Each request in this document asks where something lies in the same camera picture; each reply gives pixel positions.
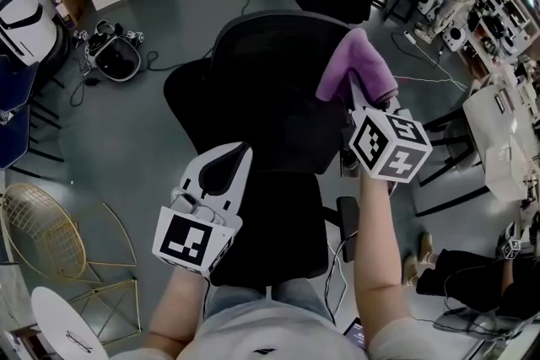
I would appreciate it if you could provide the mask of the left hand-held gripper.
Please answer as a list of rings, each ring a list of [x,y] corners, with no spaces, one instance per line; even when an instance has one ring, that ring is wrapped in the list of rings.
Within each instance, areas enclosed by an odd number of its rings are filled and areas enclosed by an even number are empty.
[[[181,188],[162,207],[152,253],[163,262],[209,276],[242,227],[238,215],[253,151],[246,142],[217,146],[186,167]]]

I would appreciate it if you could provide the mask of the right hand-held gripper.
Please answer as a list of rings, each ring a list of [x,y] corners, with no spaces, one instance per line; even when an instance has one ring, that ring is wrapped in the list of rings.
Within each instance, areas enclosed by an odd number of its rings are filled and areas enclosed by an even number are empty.
[[[346,104],[355,124],[348,145],[364,170],[374,179],[410,183],[432,152],[423,126],[367,107],[353,69],[348,70],[345,88]]]

